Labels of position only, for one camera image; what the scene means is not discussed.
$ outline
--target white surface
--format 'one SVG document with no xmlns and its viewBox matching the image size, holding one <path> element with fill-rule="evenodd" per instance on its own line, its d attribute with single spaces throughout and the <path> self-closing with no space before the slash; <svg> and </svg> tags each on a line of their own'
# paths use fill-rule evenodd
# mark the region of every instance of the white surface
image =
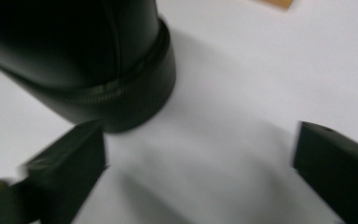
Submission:
<svg viewBox="0 0 358 224">
<path fill-rule="evenodd" d="M 177 83 L 145 125 L 106 136 L 111 168 L 75 223 L 321 224 L 290 167 L 297 122 L 358 141 L 358 0 L 159 0 Z M 0 74 L 0 177 L 72 127 Z"/>
</svg>

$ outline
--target orange object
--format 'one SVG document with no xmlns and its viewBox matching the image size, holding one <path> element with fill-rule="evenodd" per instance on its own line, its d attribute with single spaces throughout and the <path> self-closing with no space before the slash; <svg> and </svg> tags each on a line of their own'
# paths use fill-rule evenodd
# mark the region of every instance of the orange object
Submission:
<svg viewBox="0 0 358 224">
<path fill-rule="evenodd" d="M 290 5 L 292 5 L 293 3 L 293 0 L 262 0 L 262 1 L 284 8 L 289 8 Z"/>
</svg>

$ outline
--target black plastic part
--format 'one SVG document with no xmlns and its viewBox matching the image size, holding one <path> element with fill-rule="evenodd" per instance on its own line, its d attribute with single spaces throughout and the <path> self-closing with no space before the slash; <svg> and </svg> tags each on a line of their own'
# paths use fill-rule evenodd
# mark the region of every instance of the black plastic part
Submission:
<svg viewBox="0 0 358 224">
<path fill-rule="evenodd" d="M 103 119 L 110 133 L 127 131 L 154 116 L 168 100 L 176 77 L 170 34 L 163 21 L 156 48 L 145 63 L 119 80 L 63 91 L 4 72 L 58 114 L 74 123 Z"/>
<path fill-rule="evenodd" d="M 102 123 L 77 125 L 25 164 L 23 181 L 0 181 L 0 224 L 71 223 L 105 165 Z"/>
<path fill-rule="evenodd" d="M 19 195 L 4 180 L 0 180 L 0 224 L 28 223 L 24 217 Z"/>
<path fill-rule="evenodd" d="M 294 166 L 348 224 L 358 224 L 358 144 L 324 126 L 302 122 Z"/>
</svg>

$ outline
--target white table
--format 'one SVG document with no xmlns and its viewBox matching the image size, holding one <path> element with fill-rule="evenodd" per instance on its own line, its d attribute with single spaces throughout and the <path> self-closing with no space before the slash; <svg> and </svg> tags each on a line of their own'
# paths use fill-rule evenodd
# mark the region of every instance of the white table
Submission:
<svg viewBox="0 0 358 224">
<path fill-rule="evenodd" d="M 111 167 L 75 223 L 333 224 L 291 167 L 299 120 L 358 141 L 358 0 L 159 0 L 177 83 L 145 125 L 107 134 Z M 73 124 L 0 74 L 0 177 Z"/>
</svg>

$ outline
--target black leather-like cylinder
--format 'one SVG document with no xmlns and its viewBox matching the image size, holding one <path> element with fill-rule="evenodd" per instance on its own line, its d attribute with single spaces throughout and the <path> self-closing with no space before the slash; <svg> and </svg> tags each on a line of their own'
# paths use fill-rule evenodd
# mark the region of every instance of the black leather-like cylinder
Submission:
<svg viewBox="0 0 358 224">
<path fill-rule="evenodd" d="M 0 70 L 66 119 L 113 133 L 154 116 L 176 77 L 155 0 L 0 0 Z"/>
<path fill-rule="evenodd" d="M 157 37 L 155 0 L 0 0 L 0 67 L 53 89 L 118 78 Z"/>
</svg>

